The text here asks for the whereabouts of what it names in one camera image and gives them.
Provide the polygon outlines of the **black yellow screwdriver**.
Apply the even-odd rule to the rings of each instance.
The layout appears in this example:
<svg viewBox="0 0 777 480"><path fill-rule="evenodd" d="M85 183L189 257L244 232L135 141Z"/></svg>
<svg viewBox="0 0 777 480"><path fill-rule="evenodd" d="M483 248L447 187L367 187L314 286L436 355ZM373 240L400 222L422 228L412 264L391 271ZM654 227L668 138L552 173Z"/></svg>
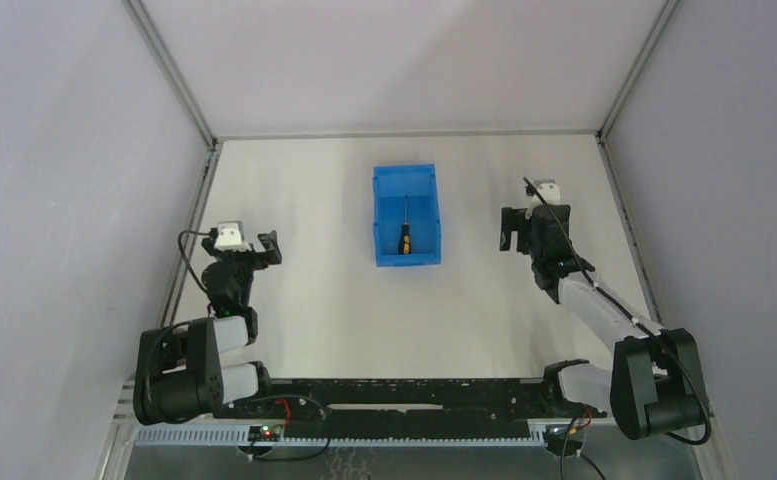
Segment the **black yellow screwdriver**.
<svg viewBox="0 0 777 480"><path fill-rule="evenodd" d="M398 253L400 255L408 255L411 253L411 235L408 210L409 199L408 196L405 195L403 197L403 221L400 227L400 239L398 242Z"/></svg>

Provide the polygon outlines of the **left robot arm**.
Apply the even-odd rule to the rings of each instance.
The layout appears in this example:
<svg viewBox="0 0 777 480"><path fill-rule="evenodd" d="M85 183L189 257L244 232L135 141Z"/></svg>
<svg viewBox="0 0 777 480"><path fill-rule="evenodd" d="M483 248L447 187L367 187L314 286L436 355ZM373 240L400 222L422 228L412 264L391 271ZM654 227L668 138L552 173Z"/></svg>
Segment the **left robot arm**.
<svg viewBox="0 0 777 480"><path fill-rule="evenodd" d="M277 233L259 235L261 251L232 226L218 226L199 237L213 261L202 273L193 268L187 272L207 297L207 314L142 333L133 410L143 425L186 423L271 389L262 362L226 366L221 358L257 340L251 289L256 272L282 262Z"/></svg>

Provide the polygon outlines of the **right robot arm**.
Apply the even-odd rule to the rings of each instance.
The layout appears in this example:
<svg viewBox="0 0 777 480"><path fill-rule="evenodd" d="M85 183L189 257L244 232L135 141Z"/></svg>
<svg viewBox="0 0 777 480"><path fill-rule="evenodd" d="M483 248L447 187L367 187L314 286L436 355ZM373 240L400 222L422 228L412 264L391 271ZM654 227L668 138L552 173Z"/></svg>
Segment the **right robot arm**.
<svg viewBox="0 0 777 480"><path fill-rule="evenodd" d="M568 205L501 210L499 248L530 256L533 278L578 317L612 354L611 368L586 359L545 367L553 400L612 415L631 440L667 435L702 445L712 433L709 399L694 337L636 314L574 249Z"/></svg>

